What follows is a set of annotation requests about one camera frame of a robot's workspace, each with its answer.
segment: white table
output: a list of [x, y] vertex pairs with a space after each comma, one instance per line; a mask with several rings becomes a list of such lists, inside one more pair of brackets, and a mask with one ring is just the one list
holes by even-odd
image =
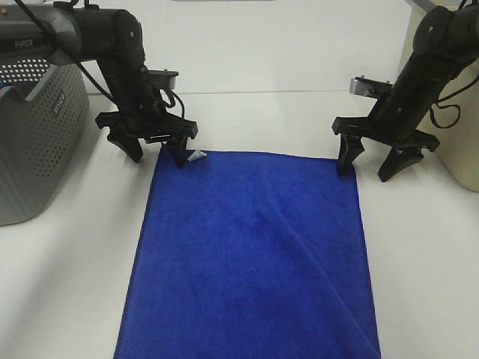
[[[188, 63], [179, 83], [199, 89], [197, 65]], [[208, 86], [244, 90], [237, 77], [244, 70], [231, 75], [230, 87], [218, 87], [221, 79]], [[183, 95], [200, 128], [191, 146], [335, 158], [334, 118], [366, 115], [373, 102], [349, 95], [342, 82], [325, 90], [296, 84]], [[79, 148], [42, 215], [0, 227], [0, 358], [113, 355], [158, 148], [144, 146], [143, 161], [131, 163], [94, 128], [94, 115], [110, 108], [91, 97]], [[388, 148], [364, 146], [356, 168], [383, 357], [479, 358], [479, 194], [429, 153], [383, 184], [376, 172]]]

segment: perforated plastic basket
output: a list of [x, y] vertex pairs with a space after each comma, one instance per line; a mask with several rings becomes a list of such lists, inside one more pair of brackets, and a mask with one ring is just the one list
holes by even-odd
[[78, 68], [0, 64], [0, 225], [46, 205], [79, 140], [88, 97]]

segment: beige container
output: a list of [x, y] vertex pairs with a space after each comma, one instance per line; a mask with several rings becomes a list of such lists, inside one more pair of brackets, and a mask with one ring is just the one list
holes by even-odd
[[[447, 6], [450, 1], [435, 1], [436, 4]], [[404, 42], [400, 71], [412, 54], [412, 39], [419, 22], [426, 11], [414, 4], [411, 19]], [[466, 86], [479, 74], [479, 61], [464, 69], [457, 79], [454, 79], [442, 92], [441, 97], [453, 93]], [[461, 106], [461, 119], [451, 129], [437, 129], [430, 121], [429, 115], [421, 122], [421, 131], [435, 135], [441, 145], [436, 150], [437, 156], [461, 185], [472, 191], [479, 191], [479, 84], [442, 105], [458, 104]], [[442, 126], [454, 122], [457, 110], [448, 108], [439, 110], [435, 107], [436, 119]]]

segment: black robotic arm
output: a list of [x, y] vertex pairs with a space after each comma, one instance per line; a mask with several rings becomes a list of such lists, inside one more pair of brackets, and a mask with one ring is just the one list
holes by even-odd
[[164, 90], [174, 101], [171, 83], [178, 74], [146, 68], [141, 25], [131, 13], [100, 9], [89, 1], [74, 8], [76, 3], [1, 7], [0, 59], [35, 55], [58, 66], [97, 61], [111, 92], [106, 95], [118, 106], [97, 118], [100, 128], [110, 128], [108, 140], [135, 162], [143, 155], [139, 139], [163, 142], [181, 167], [187, 138], [195, 138], [198, 128], [168, 113], [171, 106], [160, 93]]
[[416, 127], [448, 82], [479, 58], [478, 2], [456, 11], [432, 9], [419, 25], [413, 47], [394, 85], [353, 79], [352, 92], [376, 98], [377, 103], [367, 117], [336, 118], [332, 128], [341, 135], [340, 174], [364, 152], [363, 137], [392, 147], [379, 170], [383, 182], [421, 161], [423, 148], [436, 150], [439, 140]]

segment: blue towel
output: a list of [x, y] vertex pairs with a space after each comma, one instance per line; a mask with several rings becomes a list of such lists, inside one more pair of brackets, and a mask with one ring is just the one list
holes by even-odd
[[115, 358], [380, 358], [355, 174], [162, 151]]

